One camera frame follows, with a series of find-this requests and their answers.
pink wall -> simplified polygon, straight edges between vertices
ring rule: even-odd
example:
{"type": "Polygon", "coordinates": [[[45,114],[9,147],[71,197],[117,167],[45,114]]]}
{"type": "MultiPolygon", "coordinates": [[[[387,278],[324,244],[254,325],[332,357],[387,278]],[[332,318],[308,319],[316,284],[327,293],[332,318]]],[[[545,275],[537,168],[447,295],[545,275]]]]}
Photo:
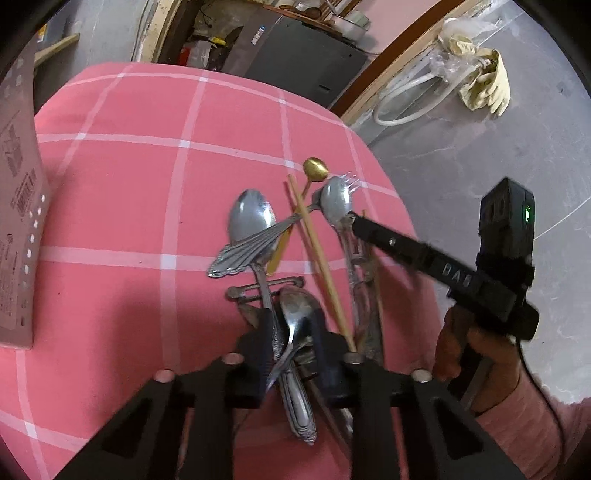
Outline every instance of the pink wall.
{"type": "Polygon", "coordinates": [[[356,10],[371,20],[359,48],[379,53],[423,15],[437,0],[362,0],[356,10]]]}

table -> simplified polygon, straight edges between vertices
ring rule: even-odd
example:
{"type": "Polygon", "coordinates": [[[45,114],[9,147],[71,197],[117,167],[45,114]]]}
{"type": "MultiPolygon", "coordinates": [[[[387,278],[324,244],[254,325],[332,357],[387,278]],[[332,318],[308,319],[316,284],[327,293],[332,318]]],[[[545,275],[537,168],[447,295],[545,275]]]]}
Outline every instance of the table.
{"type": "MultiPolygon", "coordinates": [[[[65,85],[36,126],[54,199],[34,346],[0,349],[0,435],[33,480],[55,476],[156,370],[202,368],[248,330],[223,292],[252,274],[205,274],[243,189],[262,191],[284,218],[287,174],[303,185],[302,162],[320,157],[362,180],[358,212],[414,234],[365,144],[329,111],[276,87],[177,66],[103,64],[65,85]]],[[[320,212],[313,219],[347,307],[337,236],[320,212]]],[[[297,229],[284,258],[278,275],[304,275],[323,300],[297,229]]],[[[429,367],[440,329],[430,281],[381,261],[386,365],[429,367]]],[[[237,437],[236,478],[348,478],[317,420],[313,447],[295,440],[271,392],[237,437]]]]}

screw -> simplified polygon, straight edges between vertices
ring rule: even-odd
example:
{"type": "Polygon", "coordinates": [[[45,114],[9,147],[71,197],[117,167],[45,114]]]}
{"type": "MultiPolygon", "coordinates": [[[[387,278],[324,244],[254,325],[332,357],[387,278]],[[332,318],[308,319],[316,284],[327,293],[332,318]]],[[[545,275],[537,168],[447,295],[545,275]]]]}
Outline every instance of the screw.
{"type": "Polygon", "coordinates": [[[174,372],[172,370],[158,370],[154,374],[154,380],[160,383],[169,383],[174,380],[174,372]]]}
{"type": "Polygon", "coordinates": [[[423,369],[415,370],[410,376],[418,383],[427,383],[433,379],[431,372],[423,369]]]}
{"type": "Polygon", "coordinates": [[[244,361],[244,357],[239,353],[227,353],[222,357],[222,361],[226,365],[240,365],[244,361]]]}
{"type": "Polygon", "coordinates": [[[348,363],[349,365],[359,365],[364,362],[365,357],[363,355],[361,355],[361,353],[347,352],[343,356],[343,360],[345,360],[345,362],[348,363]]]}

glove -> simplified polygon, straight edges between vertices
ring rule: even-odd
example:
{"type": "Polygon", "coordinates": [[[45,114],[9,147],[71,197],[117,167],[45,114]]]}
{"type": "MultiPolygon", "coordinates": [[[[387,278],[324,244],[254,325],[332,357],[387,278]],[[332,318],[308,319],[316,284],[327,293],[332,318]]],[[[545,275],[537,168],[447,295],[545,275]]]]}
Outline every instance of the glove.
{"type": "Polygon", "coordinates": [[[491,113],[501,116],[511,98],[509,78],[501,54],[498,50],[477,48],[476,55],[489,59],[491,64],[467,78],[467,83],[460,88],[460,98],[470,110],[490,106],[491,113]]]}

chopstick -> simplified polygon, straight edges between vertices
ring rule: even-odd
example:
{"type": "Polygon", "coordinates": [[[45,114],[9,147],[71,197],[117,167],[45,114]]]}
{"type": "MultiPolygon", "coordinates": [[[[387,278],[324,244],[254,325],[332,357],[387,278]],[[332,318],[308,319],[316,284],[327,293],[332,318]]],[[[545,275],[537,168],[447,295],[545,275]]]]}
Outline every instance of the chopstick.
{"type": "Polygon", "coordinates": [[[337,326],[339,327],[339,332],[347,340],[349,350],[351,350],[352,352],[356,352],[357,348],[355,347],[353,336],[351,335],[351,331],[349,330],[347,317],[345,316],[345,311],[343,310],[343,306],[340,303],[339,295],[335,287],[335,282],[333,281],[332,274],[330,273],[329,263],[326,261],[324,250],[322,248],[322,245],[320,244],[320,241],[318,240],[318,235],[316,235],[314,225],[312,224],[312,218],[310,217],[310,214],[308,213],[308,210],[304,205],[304,199],[302,198],[299,190],[297,189],[296,180],[293,177],[293,175],[289,174],[287,176],[287,180],[289,181],[291,192],[296,200],[295,202],[297,204],[298,213],[301,215],[301,218],[304,221],[304,226],[306,227],[306,231],[308,232],[308,237],[310,238],[312,250],[314,250],[314,254],[316,255],[316,262],[318,263],[318,268],[320,269],[320,273],[322,274],[322,277],[324,279],[324,284],[326,285],[326,290],[329,294],[329,299],[333,305],[333,310],[335,311],[335,320],[337,326]]]}

